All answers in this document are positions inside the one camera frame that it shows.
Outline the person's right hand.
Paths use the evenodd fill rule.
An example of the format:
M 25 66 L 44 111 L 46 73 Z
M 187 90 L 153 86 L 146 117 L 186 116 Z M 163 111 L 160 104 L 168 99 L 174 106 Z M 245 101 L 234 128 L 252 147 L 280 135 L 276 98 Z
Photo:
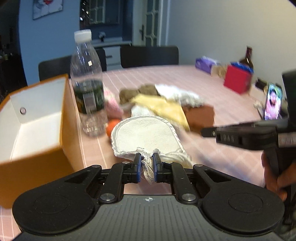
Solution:
M 276 176 L 274 176 L 271 170 L 271 167 L 269 165 L 269 160 L 265 152 L 263 152 L 261 155 L 261 161 L 262 161 L 262 166 L 264 168 L 264 180 L 265 180 L 266 188 L 269 191 L 272 191 L 273 193 L 277 194 L 282 201 L 285 201 L 287 198 L 287 192 L 278 187 L 278 179 L 276 178 Z

